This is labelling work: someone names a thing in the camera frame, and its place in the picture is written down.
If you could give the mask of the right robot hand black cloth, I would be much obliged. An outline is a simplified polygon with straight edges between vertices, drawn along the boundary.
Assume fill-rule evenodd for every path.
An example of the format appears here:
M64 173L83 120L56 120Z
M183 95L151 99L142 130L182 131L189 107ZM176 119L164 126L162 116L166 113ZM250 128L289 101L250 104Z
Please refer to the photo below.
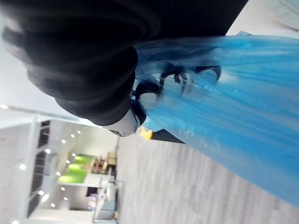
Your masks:
M244 0L3 0L3 39L33 85L67 112L125 137L144 122L130 101L135 45L225 35Z

